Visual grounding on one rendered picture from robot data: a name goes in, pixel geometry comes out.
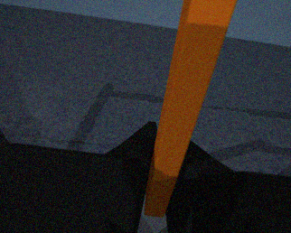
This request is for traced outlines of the orange handle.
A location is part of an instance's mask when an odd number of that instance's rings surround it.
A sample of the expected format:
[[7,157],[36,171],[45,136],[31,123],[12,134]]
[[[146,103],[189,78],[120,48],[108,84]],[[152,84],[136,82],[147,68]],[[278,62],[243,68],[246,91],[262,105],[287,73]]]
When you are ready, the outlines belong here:
[[183,0],[145,192],[164,217],[238,0]]

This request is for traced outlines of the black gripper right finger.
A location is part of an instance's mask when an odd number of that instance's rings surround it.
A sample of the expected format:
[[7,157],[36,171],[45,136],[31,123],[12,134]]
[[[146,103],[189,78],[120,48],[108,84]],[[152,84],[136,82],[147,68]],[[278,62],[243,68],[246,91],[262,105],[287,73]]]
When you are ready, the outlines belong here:
[[168,233],[241,233],[257,215],[291,219],[291,176],[234,172],[191,140],[165,215]]

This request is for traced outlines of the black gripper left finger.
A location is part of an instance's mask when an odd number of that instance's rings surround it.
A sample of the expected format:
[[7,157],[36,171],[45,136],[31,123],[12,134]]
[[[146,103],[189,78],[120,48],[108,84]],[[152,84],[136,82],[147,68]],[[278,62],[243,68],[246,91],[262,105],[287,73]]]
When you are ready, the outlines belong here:
[[149,121],[105,154],[0,144],[0,208],[107,219],[137,233],[155,139]]

